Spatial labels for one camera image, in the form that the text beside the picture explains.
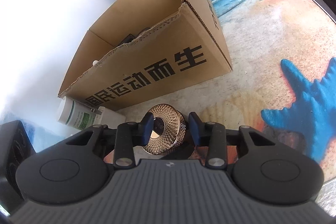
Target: corrugated cardboard edge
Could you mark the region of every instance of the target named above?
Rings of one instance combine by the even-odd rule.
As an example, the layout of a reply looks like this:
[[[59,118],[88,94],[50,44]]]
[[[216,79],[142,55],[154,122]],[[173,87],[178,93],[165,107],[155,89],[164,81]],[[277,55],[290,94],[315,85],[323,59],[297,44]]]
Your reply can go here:
[[[220,52],[222,53],[223,57],[225,58],[227,64],[229,65],[231,71],[233,70],[229,60],[227,59],[227,57],[225,56],[224,52],[222,51],[222,49],[220,48],[220,46],[218,45],[218,43],[216,42],[216,39],[213,37],[213,35],[211,34],[210,30],[206,27],[204,21],[201,19],[201,17],[198,15],[198,13],[196,12],[196,10],[194,9],[194,7],[191,5],[191,3],[188,0],[182,0],[182,3],[187,3],[188,6],[190,7],[190,9],[195,13],[195,15],[197,16],[197,18],[199,19],[199,21],[202,23],[202,25],[204,26],[204,28],[207,30],[208,34],[210,35],[210,37],[212,38],[212,40],[214,41],[214,43],[216,44],[216,46],[218,47],[218,49],[220,50]]]
[[[87,71],[85,71],[81,76],[79,76],[76,81],[74,81],[66,90],[64,90],[63,92],[61,92],[60,94],[58,94],[58,97],[63,98],[73,87],[73,85],[82,77],[84,77],[85,75],[91,75],[95,72],[97,67],[100,67],[103,65],[104,61],[109,58],[112,54],[114,54],[115,52],[117,52],[118,50],[120,50],[122,47],[131,47],[134,44],[137,44],[138,42],[141,42],[142,40],[144,40],[146,37],[148,37],[149,35],[158,32],[159,30],[163,29],[163,28],[167,28],[167,26],[169,24],[171,24],[172,22],[174,22],[178,17],[180,17],[180,13],[179,11],[185,6],[188,5],[186,3],[182,3],[177,14],[174,14],[168,18],[166,18],[165,20],[159,22],[158,24],[154,25],[152,28],[150,28],[149,30],[143,32],[140,36],[138,36],[136,39],[132,40],[132,42],[127,43],[127,44],[123,44],[120,45],[116,48],[114,48],[113,50],[109,51],[107,54],[105,54],[103,56],[102,59],[99,60],[99,62],[97,64],[95,64],[94,66],[92,66],[91,68],[89,68]]]

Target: blue starfish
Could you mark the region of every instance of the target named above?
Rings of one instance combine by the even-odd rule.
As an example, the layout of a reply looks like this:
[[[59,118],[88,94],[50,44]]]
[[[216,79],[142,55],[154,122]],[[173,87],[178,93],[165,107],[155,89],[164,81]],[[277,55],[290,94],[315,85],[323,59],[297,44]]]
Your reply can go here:
[[[330,139],[336,136],[336,58],[330,60],[321,81],[313,83],[291,61],[283,59],[280,66],[296,100],[290,108],[263,109],[261,116],[271,127],[302,133],[306,155],[320,162]]]

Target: white round object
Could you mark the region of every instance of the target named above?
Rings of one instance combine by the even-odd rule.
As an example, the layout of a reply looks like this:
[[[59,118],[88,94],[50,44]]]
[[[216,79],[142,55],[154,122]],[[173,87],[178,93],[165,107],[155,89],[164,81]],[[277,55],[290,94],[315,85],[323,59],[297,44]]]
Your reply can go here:
[[[93,125],[96,114],[91,108],[69,97],[64,97],[57,110],[58,122],[83,130]]]

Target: gray ribbed panel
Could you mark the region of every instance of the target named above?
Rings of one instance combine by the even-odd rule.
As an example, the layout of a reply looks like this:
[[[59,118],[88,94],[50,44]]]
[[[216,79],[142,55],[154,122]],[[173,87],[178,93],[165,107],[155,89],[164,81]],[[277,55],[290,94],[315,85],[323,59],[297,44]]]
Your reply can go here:
[[[240,193],[222,171],[198,160],[142,160],[104,190],[68,206],[27,202],[14,224],[316,224],[331,217],[315,203],[267,206]]]

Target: metal screw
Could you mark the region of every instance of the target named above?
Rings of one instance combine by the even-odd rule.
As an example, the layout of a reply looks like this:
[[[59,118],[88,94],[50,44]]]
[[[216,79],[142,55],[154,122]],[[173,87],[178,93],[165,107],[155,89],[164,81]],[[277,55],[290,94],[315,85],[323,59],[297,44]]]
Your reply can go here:
[[[115,161],[115,164],[119,166],[130,166],[132,163],[133,161],[129,158],[119,158]]]
[[[220,167],[224,165],[225,161],[220,158],[212,158],[208,161],[209,165],[215,166],[215,167]]]

